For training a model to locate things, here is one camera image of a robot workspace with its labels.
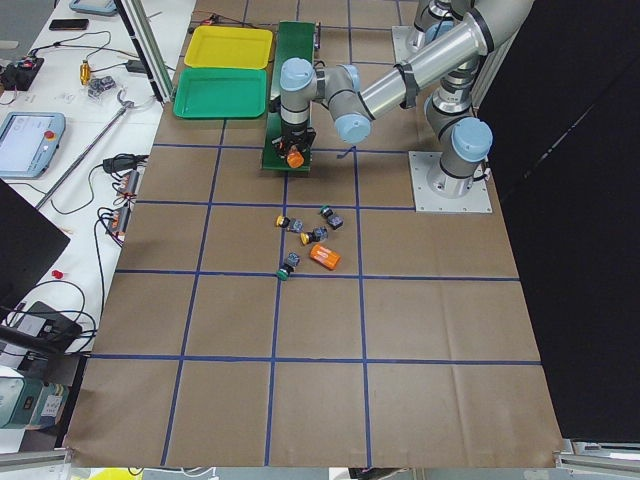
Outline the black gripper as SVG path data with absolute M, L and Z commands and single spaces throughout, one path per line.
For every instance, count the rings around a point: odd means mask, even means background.
M 292 146 L 295 146 L 304 155 L 305 158 L 305 155 L 310 152 L 315 137 L 316 131 L 314 130 L 314 128 L 307 127 L 302 131 L 291 131 L 286 135 L 281 135 L 272 140 L 271 144 L 277 156 L 284 160 L 286 163 L 285 156 Z

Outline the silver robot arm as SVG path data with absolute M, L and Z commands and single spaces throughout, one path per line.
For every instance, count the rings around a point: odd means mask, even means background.
M 297 56 L 279 68 L 279 93 L 269 109 L 280 130 L 265 139 L 266 155 L 290 169 L 300 168 L 316 132 L 310 124 L 313 103 L 330 113 L 341 140 L 356 145 L 371 133 L 371 124 L 394 107 L 415 107 L 418 94 L 434 82 L 435 111 L 464 118 L 481 58 L 510 40 L 523 25 L 530 1 L 421 1 L 400 58 L 367 88 L 352 64 L 315 66 Z
M 419 0 L 414 16 L 413 30 L 407 46 L 411 51 L 423 48 L 437 37 L 447 33 L 462 16 L 456 13 L 450 1 Z

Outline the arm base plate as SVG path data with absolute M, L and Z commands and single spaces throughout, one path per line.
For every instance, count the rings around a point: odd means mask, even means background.
M 487 182 L 480 165 L 467 179 L 448 176 L 440 165 L 440 152 L 409 151 L 415 210 L 436 214 L 491 214 Z
M 393 26 L 392 42 L 396 63 L 415 55 L 426 43 L 426 32 L 414 26 Z

